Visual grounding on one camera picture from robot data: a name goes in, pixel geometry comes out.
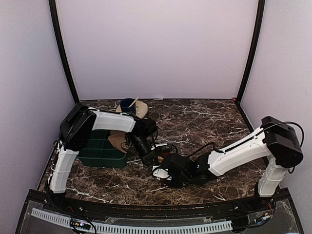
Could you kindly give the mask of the striped cream red sock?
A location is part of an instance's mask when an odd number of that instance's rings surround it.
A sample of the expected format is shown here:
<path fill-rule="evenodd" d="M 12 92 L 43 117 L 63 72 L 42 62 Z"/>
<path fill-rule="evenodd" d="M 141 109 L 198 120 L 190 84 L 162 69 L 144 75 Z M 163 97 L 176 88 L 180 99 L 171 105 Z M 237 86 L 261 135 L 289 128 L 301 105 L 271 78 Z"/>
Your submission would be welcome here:
<path fill-rule="evenodd" d="M 158 161 L 161 163 L 171 152 L 170 151 L 158 151 Z"/>

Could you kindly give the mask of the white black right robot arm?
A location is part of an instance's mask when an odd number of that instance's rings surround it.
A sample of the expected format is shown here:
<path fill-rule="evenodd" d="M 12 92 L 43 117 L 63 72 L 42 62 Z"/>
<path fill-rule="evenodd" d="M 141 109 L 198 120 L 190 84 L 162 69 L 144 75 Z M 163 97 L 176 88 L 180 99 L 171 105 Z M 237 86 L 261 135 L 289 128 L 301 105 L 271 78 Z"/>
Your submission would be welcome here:
<path fill-rule="evenodd" d="M 216 180 L 228 171 L 243 164 L 267 157 L 269 164 L 257 184 L 257 194 L 249 200 L 249 208 L 260 211 L 273 196 L 277 186 L 290 168 L 296 167 L 303 160 L 301 147 L 304 140 L 298 139 L 291 121 L 280 121 L 271 116 L 262 119 L 260 127 L 243 139 L 220 150 L 202 154 L 195 161 L 178 153 L 169 154 L 160 167 L 171 185 L 201 185 Z"/>

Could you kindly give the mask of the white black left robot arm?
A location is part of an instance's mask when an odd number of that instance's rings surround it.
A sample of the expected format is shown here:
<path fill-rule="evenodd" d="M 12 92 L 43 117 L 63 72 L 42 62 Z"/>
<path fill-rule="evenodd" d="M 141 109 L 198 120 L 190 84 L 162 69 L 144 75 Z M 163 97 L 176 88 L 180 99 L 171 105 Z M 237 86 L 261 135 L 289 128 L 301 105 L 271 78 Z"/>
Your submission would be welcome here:
<path fill-rule="evenodd" d="M 134 145 L 142 163 L 146 166 L 159 164 L 160 152 L 154 142 L 147 138 L 157 131 L 156 122 L 150 118 L 139 118 L 131 113 L 105 112 L 82 103 L 77 103 L 60 125 L 58 157 L 49 177 L 49 189 L 54 195 L 50 205 L 63 213 L 69 202 L 60 194 L 66 192 L 68 176 L 75 158 L 89 140 L 92 131 L 114 130 L 126 133 Z"/>

